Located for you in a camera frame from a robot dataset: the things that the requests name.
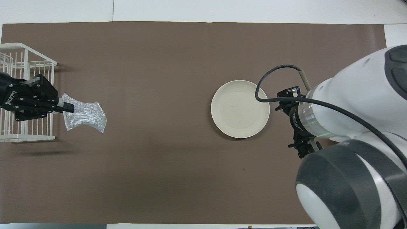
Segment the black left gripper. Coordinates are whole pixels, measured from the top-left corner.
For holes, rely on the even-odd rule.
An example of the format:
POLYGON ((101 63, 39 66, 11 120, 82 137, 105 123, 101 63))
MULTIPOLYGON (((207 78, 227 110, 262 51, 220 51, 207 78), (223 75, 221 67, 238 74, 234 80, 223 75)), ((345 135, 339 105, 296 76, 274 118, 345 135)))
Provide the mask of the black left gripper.
POLYGON ((33 95, 41 102, 49 102, 54 105, 47 106, 23 106, 14 105, 14 97, 17 94, 18 85, 22 79, 11 77, 5 72, 0 73, 0 102, 1 108, 14 110, 15 121, 28 121, 32 119, 46 118, 51 113, 73 113, 73 104, 64 104, 64 100, 58 97, 57 89, 51 84, 43 74, 37 74, 33 79, 24 81, 24 84, 33 90, 33 95))

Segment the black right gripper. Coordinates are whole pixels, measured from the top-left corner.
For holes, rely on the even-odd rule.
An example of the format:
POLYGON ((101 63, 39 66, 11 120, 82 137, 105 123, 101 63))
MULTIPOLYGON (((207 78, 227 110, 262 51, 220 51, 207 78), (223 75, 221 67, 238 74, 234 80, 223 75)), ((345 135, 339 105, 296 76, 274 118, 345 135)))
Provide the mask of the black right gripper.
MULTIPOLYGON (((300 87, 290 87, 281 90, 276 94, 278 98, 282 97, 301 97, 300 87)), ((289 121, 294 130, 294 142, 288 144, 288 148, 294 148, 298 152, 299 158, 304 158, 306 155, 322 150, 323 147, 320 142, 315 140, 316 136, 308 136, 307 130, 303 126, 299 117, 299 103, 296 101, 281 101, 279 102, 276 111, 283 110, 289 111, 289 121)))

